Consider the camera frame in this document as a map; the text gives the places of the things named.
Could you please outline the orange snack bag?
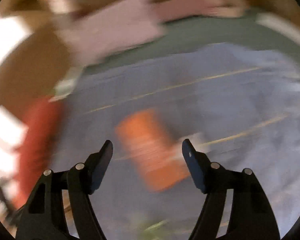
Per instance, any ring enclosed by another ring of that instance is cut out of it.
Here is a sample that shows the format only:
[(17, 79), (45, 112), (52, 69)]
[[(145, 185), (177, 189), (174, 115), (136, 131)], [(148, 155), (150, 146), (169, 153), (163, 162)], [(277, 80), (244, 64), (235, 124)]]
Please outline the orange snack bag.
[(154, 109), (125, 117), (115, 132), (150, 191), (164, 191), (189, 177), (181, 145), (172, 139)]

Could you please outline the orange carrot plush pillow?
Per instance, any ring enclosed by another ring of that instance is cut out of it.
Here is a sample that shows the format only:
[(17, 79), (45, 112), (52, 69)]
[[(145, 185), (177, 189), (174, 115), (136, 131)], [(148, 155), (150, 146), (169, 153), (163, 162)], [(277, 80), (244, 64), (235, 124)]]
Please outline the orange carrot plush pillow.
[(27, 131), (20, 146), (15, 149), (17, 192), (12, 203), (16, 209), (26, 203), (37, 180), (49, 166), (63, 110), (61, 100), (53, 101), (50, 96), (45, 96), (36, 100), (24, 115)]

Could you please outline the blue striped blanket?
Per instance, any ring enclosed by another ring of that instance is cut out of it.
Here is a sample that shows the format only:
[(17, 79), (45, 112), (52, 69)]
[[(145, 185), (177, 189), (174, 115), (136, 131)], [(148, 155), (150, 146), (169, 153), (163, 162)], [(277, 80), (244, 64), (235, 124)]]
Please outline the blue striped blanket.
[(108, 239), (187, 239), (204, 195), (186, 178), (151, 190), (117, 136), (125, 118), (151, 110), (182, 158), (189, 138), (225, 168), (251, 168), (284, 235), (300, 216), (300, 48), (251, 50), (218, 43), (81, 78), (52, 161), (64, 171), (97, 152), (114, 154), (91, 203)]

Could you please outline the white flat pad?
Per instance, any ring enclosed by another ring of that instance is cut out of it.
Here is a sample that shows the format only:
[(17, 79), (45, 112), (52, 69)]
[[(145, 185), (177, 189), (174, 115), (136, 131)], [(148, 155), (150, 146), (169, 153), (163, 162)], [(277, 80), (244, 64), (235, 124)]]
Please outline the white flat pad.
[(300, 46), (300, 27), (270, 12), (258, 13), (256, 23), (287, 37)]

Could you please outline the green bed sheet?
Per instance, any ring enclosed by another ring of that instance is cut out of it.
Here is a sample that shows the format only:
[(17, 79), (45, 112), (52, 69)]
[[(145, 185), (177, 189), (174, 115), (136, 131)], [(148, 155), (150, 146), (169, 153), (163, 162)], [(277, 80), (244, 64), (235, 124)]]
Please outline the green bed sheet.
[(257, 23), (262, 11), (253, 8), (242, 18), (191, 17), (166, 24), (167, 34), (138, 48), (112, 55), (100, 64), (85, 68), (93, 75), (111, 68), (170, 54), (194, 51), (213, 43), (232, 43), (253, 50), (278, 50), (300, 66), (300, 45)]

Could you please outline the pink pillow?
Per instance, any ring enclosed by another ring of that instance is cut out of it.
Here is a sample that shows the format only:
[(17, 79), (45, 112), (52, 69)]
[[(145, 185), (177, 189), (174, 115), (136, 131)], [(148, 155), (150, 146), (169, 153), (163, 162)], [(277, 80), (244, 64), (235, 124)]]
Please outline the pink pillow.
[(152, 0), (120, 0), (83, 18), (61, 25), (57, 35), (80, 66), (164, 36)]

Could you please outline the striped plush doll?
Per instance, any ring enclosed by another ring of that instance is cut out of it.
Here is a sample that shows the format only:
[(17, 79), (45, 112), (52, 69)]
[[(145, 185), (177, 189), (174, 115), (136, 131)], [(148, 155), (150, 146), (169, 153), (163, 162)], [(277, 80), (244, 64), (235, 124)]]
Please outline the striped plush doll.
[(239, 18), (249, 8), (247, 0), (169, 0), (154, 5), (154, 11), (161, 22), (191, 16)]

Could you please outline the wooden bed frame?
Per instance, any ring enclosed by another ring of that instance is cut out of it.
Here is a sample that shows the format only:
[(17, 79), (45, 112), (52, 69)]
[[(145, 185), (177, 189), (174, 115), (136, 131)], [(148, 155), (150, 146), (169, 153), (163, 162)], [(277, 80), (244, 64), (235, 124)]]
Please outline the wooden bed frame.
[[(79, 0), (84, 12), (105, 7), (117, 0)], [(248, 0), (300, 27), (300, 5), (296, 0)], [(19, 0), (23, 20), (33, 30), (25, 41), (0, 63), (0, 106), (21, 119), (29, 105), (46, 94), (70, 67), (69, 54), (53, 31), (50, 16), (39, 11), (36, 0)]]

